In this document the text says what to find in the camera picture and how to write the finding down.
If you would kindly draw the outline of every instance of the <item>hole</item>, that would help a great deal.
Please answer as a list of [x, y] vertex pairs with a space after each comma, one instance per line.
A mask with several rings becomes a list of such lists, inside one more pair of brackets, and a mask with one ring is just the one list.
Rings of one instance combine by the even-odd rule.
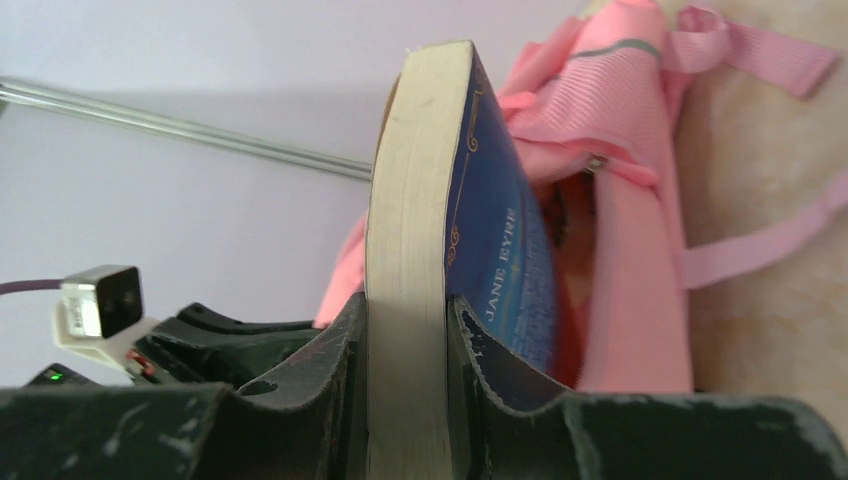
[[259, 380], [258, 382], [248, 383], [241, 389], [241, 396], [252, 397], [253, 395], [262, 395], [263, 393], [271, 393], [277, 389], [276, 383]]

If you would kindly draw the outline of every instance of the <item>beige fabric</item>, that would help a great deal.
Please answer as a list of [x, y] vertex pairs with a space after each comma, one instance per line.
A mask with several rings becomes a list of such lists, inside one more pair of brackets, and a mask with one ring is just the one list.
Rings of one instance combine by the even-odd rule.
[[[596, 11], [606, 0], [593, 0]], [[674, 20], [685, 0], [659, 0]], [[712, 0], [731, 21], [848, 51], [848, 1]], [[801, 102], [730, 67], [687, 96], [677, 162], [688, 244], [752, 232], [815, 198], [848, 168], [844, 65]], [[696, 383], [790, 395], [848, 443], [848, 215], [803, 252], [690, 296]]]

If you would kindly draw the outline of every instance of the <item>cable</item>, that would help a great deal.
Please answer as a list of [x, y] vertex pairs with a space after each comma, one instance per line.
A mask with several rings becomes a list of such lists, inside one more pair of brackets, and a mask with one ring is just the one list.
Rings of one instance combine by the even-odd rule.
[[36, 290], [58, 290], [61, 286], [61, 280], [22, 280], [19, 282], [0, 283], [0, 295], [34, 292]]

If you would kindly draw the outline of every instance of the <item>zipper pull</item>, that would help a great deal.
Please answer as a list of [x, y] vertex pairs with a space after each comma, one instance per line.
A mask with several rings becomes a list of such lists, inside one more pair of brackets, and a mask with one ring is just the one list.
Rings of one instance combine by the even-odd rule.
[[586, 168], [583, 169], [584, 172], [589, 175], [594, 175], [595, 172], [604, 167], [607, 158], [602, 157], [600, 155], [592, 155], [592, 158], [589, 159], [589, 163], [586, 164]]
[[589, 175], [594, 175], [604, 167], [609, 167], [609, 170], [616, 175], [643, 187], [653, 187], [659, 180], [656, 172], [648, 167], [600, 155], [592, 155], [583, 171]]

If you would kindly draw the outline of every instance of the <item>white wall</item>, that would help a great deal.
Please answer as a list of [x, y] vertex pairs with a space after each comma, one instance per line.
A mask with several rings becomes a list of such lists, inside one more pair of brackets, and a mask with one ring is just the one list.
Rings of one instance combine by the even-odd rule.
[[[0, 0], [11, 76], [370, 162], [409, 48], [471, 38], [493, 83], [584, 0]], [[310, 318], [367, 185], [19, 107], [0, 115], [0, 281], [141, 268], [148, 312]], [[0, 298], [0, 386], [51, 361], [56, 294]]]

